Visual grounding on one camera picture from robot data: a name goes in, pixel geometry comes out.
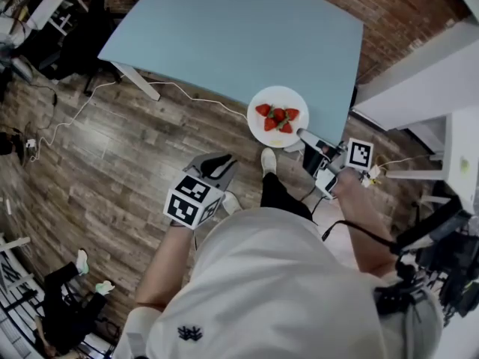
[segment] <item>strawberry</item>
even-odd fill
[[[279,129],[281,133],[293,133],[293,127],[291,127],[291,124],[286,122],[284,125]]]
[[[298,109],[286,109],[286,114],[290,118],[290,121],[293,121],[296,117],[298,117],[299,110]]]
[[[275,121],[274,118],[265,118],[264,119],[264,130],[269,132],[270,130],[274,129],[278,126],[278,123]]]
[[[272,113],[275,116],[276,121],[278,121],[279,123],[281,121],[284,121],[284,119],[286,118],[286,112],[281,108],[274,109]]]
[[[256,111],[261,114],[263,117],[267,117],[269,111],[271,110],[271,105],[262,104],[256,107]]]

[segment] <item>person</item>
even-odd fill
[[[16,153],[20,160],[20,164],[23,165],[25,151],[20,135],[0,132],[0,156],[7,156],[11,153]]]
[[[35,348],[43,356],[53,358],[68,355],[95,327],[95,320],[106,304],[105,295],[114,289],[109,280],[98,283],[96,292],[85,307],[67,304],[61,294],[61,287],[78,275],[89,272],[85,250],[79,250],[76,264],[68,263],[45,277],[45,316],[35,317]]]
[[[320,240],[312,214],[279,182],[265,149],[261,208],[231,214],[198,249],[183,288],[192,231],[171,222],[137,288],[114,359],[431,358],[442,331],[437,300],[379,315],[378,286],[397,283],[396,257],[349,229],[359,271]],[[354,171],[335,195],[345,219],[391,240]]]

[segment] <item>sneaker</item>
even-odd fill
[[[242,207],[236,195],[231,193],[231,191],[225,191],[225,199],[223,200],[223,207],[226,210],[226,213],[229,215],[234,214],[235,212],[240,212]]]
[[[109,280],[105,280],[103,283],[97,283],[95,286],[95,291],[98,292],[100,295],[108,295],[110,291],[112,291],[115,286],[112,285],[112,282]]]
[[[78,269],[78,273],[80,275],[88,274],[88,272],[90,271],[90,269],[88,268],[87,260],[87,252],[82,249],[78,250],[78,256],[76,258],[75,266]]]
[[[276,174],[276,156],[272,149],[266,147],[261,153],[261,166],[263,167],[263,177],[268,173]]]
[[[11,140],[12,140],[12,144],[15,145],[15,153],[18,155],[20,164],[23,165],[23,159],[25,156],[24,144],[19,135],[14,135]]]

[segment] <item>plate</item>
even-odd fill
[[[265,103],[275,108],[299,110],[299,116],[294,121],[290,121],[293,133],[281,133],[275,129],[265,132],[265,117],[256,111],[257,106]],[[299,141],[299,137],[296,134],[298,129],[307,129],[309,124],[309,111],[304,99],[293,89],[281,86],[265,88],[254,96],[249,103],[246,117],[248,118],[249,129],[253,136],[259,142],[269,147],[289,147],[295,144]]]

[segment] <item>blue tabletop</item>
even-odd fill
[[[308,104],[308,129],[338,143],[361,51],[362,23],[323,0],[140,0],[100,58],[249,104],[283,85]]]

